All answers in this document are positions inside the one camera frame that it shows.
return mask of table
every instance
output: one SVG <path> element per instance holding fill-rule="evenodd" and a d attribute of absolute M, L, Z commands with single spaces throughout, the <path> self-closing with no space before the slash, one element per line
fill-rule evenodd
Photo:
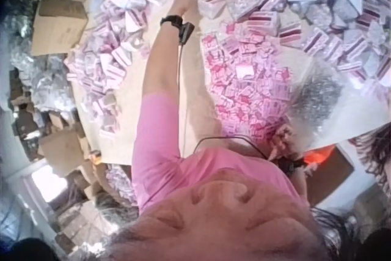
<path fill-rule="evenodd" d="M 92 1 L 85 1 L 87 11 L 89 11 Z M 152 10 L 151 17 L 148 19 L 148 29 L 144 33 L 144 39 L 151 44 L 157 35 L 159 21 L 163 16 L 166 16 L 171 3 L 172 0 L 163 7 L 155 6 Z M 93 26 L 92 15 L 89 13 L 90 21 L 87 28 Z M 196 30 L 183 50 L 181 65 L 179 144 L 182 156 L 190 155 L 200 139 L 221 133 L 221 124 L 214 118 L 214 103 L 206 87 L 208 79 L 205 76 L 199 39 L 201 32 L 205 32 L 207 28 L 218 28 L 222 20 L 230 20 L 227 9 L 219 18 L 212 21 L 201 20 L 197 12 L 190 12 L 186 16 L 186 21 L 195 24 Z M 312 58 L 301 50 L 285 47 L 279 56 L 279 63 L 292 69 L 293 82 L 299 84 L 311 66 Z M 90 122 L 87 114 L 81 108 L 83 89 L 73 83 L 75 101 L 87 139 L 92 150 L 101 151 L 105 163 L 131 164 L 145 65 L 146 60 L 143 60 L 140 54 L 133 54 L 133 65 L 128 69 L 128 74 L 121 88 L 115 93 L 121 109 L 118 118 L 121 130 L 113 141 L 99 137 L 98 125 Z M 366 133 L 389 122 L 390 118 L 389 110 L 380 102 L 362 97 L 351 89 L 345 89 L 328 122 L 330 127 L 327 132 L 317 136 L 308 149 L 336 144 Z"/>

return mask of wristwatch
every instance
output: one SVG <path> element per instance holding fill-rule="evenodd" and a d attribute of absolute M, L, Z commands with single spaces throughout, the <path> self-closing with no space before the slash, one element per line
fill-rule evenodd
<path fill-rule="evenodd" d="M 160 26 L 164 24 L 166 21 L 171 22 L 171 25 L 173 27 L 178 28 L 179 31 L 181 31 L 183 19 L 179 15 L 168 15 L 165 18 L 162 18 L 160 21 Z"/>

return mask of pink t-shirt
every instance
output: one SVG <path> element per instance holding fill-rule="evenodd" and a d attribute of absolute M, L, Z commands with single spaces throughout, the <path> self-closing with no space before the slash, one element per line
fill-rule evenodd
<path fill-rule="evenodd" d="M 132 164 L 140 213 L 176 189 L 194 185 L 223 168 L 232 168 L 270 183 L 302 203 L 289 179 L 271 162 L 223 148 L 205 149 L 184 159 L 180 156 L 178 134 L 179 108 L 176 102 L 166 94 L 144 97 Z"/>

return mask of hand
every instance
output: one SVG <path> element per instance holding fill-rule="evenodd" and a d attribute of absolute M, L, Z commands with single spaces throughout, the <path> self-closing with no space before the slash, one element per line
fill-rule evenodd
<path fill-rule="evenodd" d="M 183 16 L 196 3 L 197 0 L 174 0 L 169 15 Z"/>
<path fill-rule="evenodd" d="M 293 139 L 294 133 L 292 127 L 288 124 L 282 125 L 269 142 L 272 147 L 269 161 L 281 157 L 286 157 L 292 160 L 301 158 L 302 156 L 300 156 L 300 154 L 292 151 Z"/>

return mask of black watch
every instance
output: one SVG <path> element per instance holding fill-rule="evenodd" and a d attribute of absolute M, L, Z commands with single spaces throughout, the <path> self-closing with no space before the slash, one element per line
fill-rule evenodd
<path fill-rule="evenodd" d="M 181 30 L 182 24 L 183 24 L 183 19 L 179 15 L 168 15 L 165 18 L 162 18 L 160 21 L 160 25 L 162 25 L 166 21 L 171 22 L 171 25 L 173 27 L 178 28 L 179 31 Z"/>

